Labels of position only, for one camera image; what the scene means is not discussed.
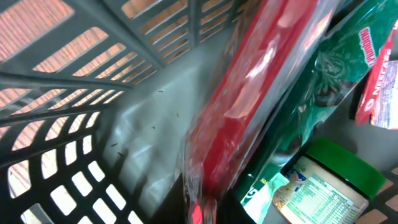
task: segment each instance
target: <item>plastic jar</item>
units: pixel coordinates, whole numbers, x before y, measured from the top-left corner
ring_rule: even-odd
[[[325,139],[288,168],[289,183],[272,202],[290,223],[354,223],[386,179],[375,168]]]

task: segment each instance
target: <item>nutrition facts label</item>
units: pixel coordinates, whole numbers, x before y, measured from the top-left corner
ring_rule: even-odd
[[[287,207],[304,223],[337,224],[351,210],[353,201],[321,177],[312,174]]]

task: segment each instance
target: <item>red plastic bag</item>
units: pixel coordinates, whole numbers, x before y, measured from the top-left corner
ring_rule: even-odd
[[[337,3],[261,2],[233,61],[186,135],[183,181],[190,197],[189,223],[215,222],[217,200],[244,168],[254,140],[302,71]]]

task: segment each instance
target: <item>grocery item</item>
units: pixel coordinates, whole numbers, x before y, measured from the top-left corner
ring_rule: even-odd
[[[392,29],[390,36],[381,49],[380,55],[371,70],[362,95],[362,100],[355,114],[356,124],[368,123],[370,118],[373,117],[374,123],[376,123],[375,125],[382,126],[384,128],[389,127],[388,121],[391,111],[388,108],[390,108],[392,94],[387,93],[388,97],[385,98],[383,96],[386,96],[386,92],[383,94],[380,93],[382,90],[390,92],[389,90],[393,90],[394,88],[393,83],[396,74],[394,73],[394,69],[392,69],[394,67],[393,64],[390,64],[389,66],[389,60],[397,28],[398,22],[396,22]]]
[[[398,61],[388,62],[376,98],[370,123],[386,129],[398,129]]]
[[[269,206],[272,204],[272,195],[281,186],[285,186],[289,183],[289,180],[284,177],[281,173],[277,173],[270,181],[264,182],[264,186],[258,191],[255,188],[251,188],[248,197],[250,201],[246,203],[243,209],[253,219],[255,223],[263,223]]]
[[[190,221],[198,221],[199,211],[206,222],[215,222],[217,200],[247,163],[252,143],[301,72],[337,3],[261,2],[231,65],[186,135],[182,170]]]
[[[367,0],[327,33],[235,187],[243,205],[250,189],[270,181],[367,74],[397,9],[397,1]]]
[[[354,223],[386,181],[376,169],[319,139],[289,169],[272,202],[289,223]]]

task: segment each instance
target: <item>red logo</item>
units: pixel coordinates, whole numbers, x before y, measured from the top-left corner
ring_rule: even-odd
[[[365,62],[369,66],[373,66],[376,62],[376,53],[374,51],[371,30],[367,27],[359,32],[359,39],[361,39],[361,48],[365,54]]]

